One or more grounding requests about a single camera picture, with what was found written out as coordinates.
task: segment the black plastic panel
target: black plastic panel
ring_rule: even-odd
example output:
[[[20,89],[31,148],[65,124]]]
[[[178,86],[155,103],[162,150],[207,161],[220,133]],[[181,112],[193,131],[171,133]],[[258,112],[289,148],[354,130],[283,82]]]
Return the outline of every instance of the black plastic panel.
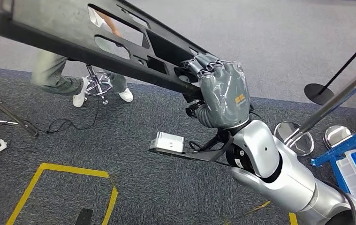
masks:
[[[95,26],[88,6],[143,33],[142,45]],[[192,50],[207,51],[124,0],[1,0],[0,36],[202,99],[200,89],[175,72]],[[126,48],[129,59],[100,49],[95,36]]]

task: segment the rolling stool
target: rolling stool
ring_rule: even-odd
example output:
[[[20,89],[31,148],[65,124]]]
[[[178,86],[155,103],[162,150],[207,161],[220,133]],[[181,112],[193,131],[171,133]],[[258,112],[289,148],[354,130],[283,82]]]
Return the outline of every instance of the rolling stool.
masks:
[[[95,72],[95,70],[92,68],[91,65],[86,64],[87,66],[87,70],[89,72],[89,75],[86,76],[86,78],[88,79],[88,81],[90,82],[88,84],[87,90],[85,90],[85,94],[86,95],[91,95],[91,96],[99,96],[102,98],[103,100],[103,104],[107,105],[109,103],[109,101],[107,101],[105,99],[105,96],[103,94],[105,94],[106,92],[108,92],[112,87],[109,85],[109,82],[107,81],[109,79],[109,77],[107,77],[106,72],[104,71],[99,71],[99,72]],[[107,85],[105,90],[102,90],[102,86]]]

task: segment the plastic wrap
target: plastic wrap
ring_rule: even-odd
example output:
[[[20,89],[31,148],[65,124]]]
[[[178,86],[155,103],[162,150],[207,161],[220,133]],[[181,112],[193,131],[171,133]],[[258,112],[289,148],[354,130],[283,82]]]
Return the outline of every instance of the plastic wrap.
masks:
[[[225,61],[207,66],[211,68],[199,73],[206,102],[196,110],[199,121],[210,128],[232,128],[246,122],[250,95],[240,63]]]

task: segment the person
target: person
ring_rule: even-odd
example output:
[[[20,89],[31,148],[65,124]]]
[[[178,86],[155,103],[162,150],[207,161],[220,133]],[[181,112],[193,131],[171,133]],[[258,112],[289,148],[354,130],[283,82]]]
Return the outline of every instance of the person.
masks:
[[[121,37],[121,34],[109,16],[92,8],[89,8],[89,14],[91,21],[96,26],[102,27],[107,24],[115,35]],[[101,49],[110,49],[105,40],[97,44]],[[85,90],[88,87],[89,81],[85,77],[62,76],[61,74],[66,61],[67,57],[40,49],[37,55],[36,65],[31,75],[31,83],[49,93],[73,96],[73,105],[75,107],[81,107],[84,103]],[[110,78],[108,80],[110,86],[118,92],[124,101],[131,102],[134,97],[127,87],[125,77],[108,70],[104,71]]]

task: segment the metal stand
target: metal stand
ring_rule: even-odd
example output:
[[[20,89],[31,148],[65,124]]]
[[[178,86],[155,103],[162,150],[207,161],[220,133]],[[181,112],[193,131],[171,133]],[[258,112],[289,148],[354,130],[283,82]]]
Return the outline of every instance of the metal stand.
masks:
[[[329,127],[324,133],[323,141],[327,149],[331,149],[346,139],[353,136],[354,131],[349,130],[347,127],[334,125]]]
[[[99,96],[100,95],[100,97],[103,100],[102,103],[104,105],[107,105],[109,103],[109,101],[107,101],[105,99],[105,96],[103,94],[108,92],[112,87],[110,86],[109,82],[105,81],[105,79],[108,79],[108,77],[106,76],[106,73],[103,71],[95,72],[95,70],[89,64],[86,64],[86,66],[87,66],[88,72],[90,73],[87,76],[87,79],[90,82],[90,84],[88,85],[87,90],[85,90],[85,94],[91,95],[91,96]],[[102,90],[102,85],[107,86],[106,90]]]
[[[32,127],[29,124],[26,124],[23,120],[21,120],[19,117],[17,117],[15,114],[13,114],[11,111],[9,111],[5,106],[3,106],[0,103],[0,110],[3,111],[7,116],[9,116],[11,119],[13,119],[14,121],[16,121],[16,123],[14,122],[8,122],[8,121],[2,121],[0,120],[0,124],[1,123],[5,123],[8,125],[20,125],[21,127],[23,127],[25,130],[27,130],[28,133],[30,133],[33,136],[37,136],[38,132],[35,130],[34,127]]]
[[[300,125],[294,122],[281,122],[274,129],[274,136],[284,142],[299,127]],[[309,132],[306,132],[306,135],[301,138],[301,141],[297,141],[290,148],[297,156],[310,155],[314,150],[314,140],[312,135]]]
[[[301,127],[293,132],[284,142],[288,147],[291,147],[297,142],[306,132],[314,127],[326,115],[340,106],[348,98],[356,93],[356,78],[354,78],[346,87],[332,99],[330,99],[324,106],[315,112],[309,119],[307,119]]]
[[[342,73],[342,71],[353,61],[353,59],[356,57],[356,52],[355,54],[350,57],[350,59],[345,63],[345,65],[342,66],[340,70],[334,75],[334,77],[331,78],[331,80],[325,85],[321,85],[318,83],[310,83],[305,86],[305,89],[303,90],[305,92],[306,97],[308,99],[318,105],[324,105],[325,103],[328,102],[333,96],[334,93],[328,88],[330,84],[339,76],[339,74]]]

